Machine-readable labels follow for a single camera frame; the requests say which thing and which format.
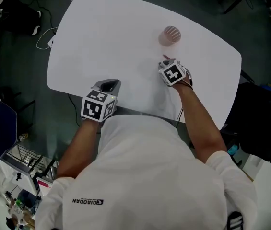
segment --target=shirt logo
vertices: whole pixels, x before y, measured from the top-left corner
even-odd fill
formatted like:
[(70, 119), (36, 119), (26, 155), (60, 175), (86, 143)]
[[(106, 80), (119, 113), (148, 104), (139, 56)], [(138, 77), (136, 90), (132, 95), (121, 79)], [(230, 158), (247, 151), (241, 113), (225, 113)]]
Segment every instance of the shirt logo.
[(103, 205), (103, 199), (90, 199), (90, 198), (74, 198), (73, 203), (83, 204), (83, 205)]

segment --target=floor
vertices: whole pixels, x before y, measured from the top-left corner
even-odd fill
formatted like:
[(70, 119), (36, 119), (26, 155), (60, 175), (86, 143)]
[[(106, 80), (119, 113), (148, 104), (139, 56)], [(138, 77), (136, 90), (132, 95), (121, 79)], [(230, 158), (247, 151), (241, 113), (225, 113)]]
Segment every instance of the floor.
[[(30, 3), (32, 0), (20, 1)], [(242, 69), (257, 84), (271, 83), (271, 23), (263, 0), (251, 0), (253, 9), (242, 1), (226, 15), (222, 14), (224, 8), (216, 0), (144, 1), (175, 11), (217, 34), (241, 53)], [(39, 2), (51, 11), (53, 25), (58, 26), (71, 0)], [(38, 10), (35, 2), (31, 7)], [(48, 28), (49, 15), (44, 11), (42, 32)], [(22, 92), (18, 97), (21, 103), (36, 100), (34, 109), (27, 110), (25, 114), (28, 119), (33, 116), (34, 125), (23, 145), (37, 153), (59, 159), (77, 130), (76, 114), (67, 94), (53, 91), (47, 86), (50, 50), (36, 48), (40, 35), (23, 36), (1, 32), (0, 86), (9, 86), (14, 92)], [(51, 33), (48, 33), (39, 46), (47, 46), (51, 37)], [(77, 96), (71, 97), (79, 114), (82, 100)], [(185, 126), (180, 124), (178, 130), (186, 140)]]

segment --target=sneaker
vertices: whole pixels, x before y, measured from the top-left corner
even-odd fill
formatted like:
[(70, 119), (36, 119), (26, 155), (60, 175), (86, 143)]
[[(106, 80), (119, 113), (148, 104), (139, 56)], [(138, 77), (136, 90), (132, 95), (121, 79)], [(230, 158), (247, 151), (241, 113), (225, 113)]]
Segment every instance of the sneaker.
[(38, 33), (38, 29), (40, 28), (40, 26), (38, 25), (37, 27), (34, 28), (34, 31), (32, 33), (32, 35), (36, 35)]

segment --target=cup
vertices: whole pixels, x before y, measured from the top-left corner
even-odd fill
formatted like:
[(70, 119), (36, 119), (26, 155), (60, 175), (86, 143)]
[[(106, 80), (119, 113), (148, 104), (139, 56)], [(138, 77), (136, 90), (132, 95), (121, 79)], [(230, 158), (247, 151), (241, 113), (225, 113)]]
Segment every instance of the cup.
[(165, 47), (171, 46), (181, 39), (180, 31), (174, 26), (167, 26), (159, 35), (159, 43)]

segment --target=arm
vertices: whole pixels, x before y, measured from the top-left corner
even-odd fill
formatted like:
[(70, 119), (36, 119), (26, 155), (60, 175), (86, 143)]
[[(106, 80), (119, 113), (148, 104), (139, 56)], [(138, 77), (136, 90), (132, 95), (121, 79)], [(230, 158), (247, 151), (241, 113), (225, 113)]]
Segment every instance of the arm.
[(61, 159), (57, 178), (76, 178), (91, 162), (99, 123), (85, 120)]
[(227, 152), (218, 151), (208, 158), (206, 165), (214, 169), (224, 183), (227, 212), (243, 215), (243, 229), (252, 229), (257, 218), (257, 193), (254, 184), (232, 161)]
[(63, 229), (63, 208), (62, 202), (65, 191), (73, 183), (70, 177), (59, 178), (53, 185), (46, 197), (38, 206), (35, 216), (35, 229), (50, 230), (53, 228)]
[(15, 200), (12, 197), (10, 197), (10, 200), (11, 200), (11, 202), (10, 202), (9, 209), (11, 209), (12, 206), (15, 204)]
[(216, 151), (227, 152), (221, 133), (195, 92), (183, 83), (177, 83), (173, 88), (180, 95), (185, 123), (197, 158), (205, 163)]

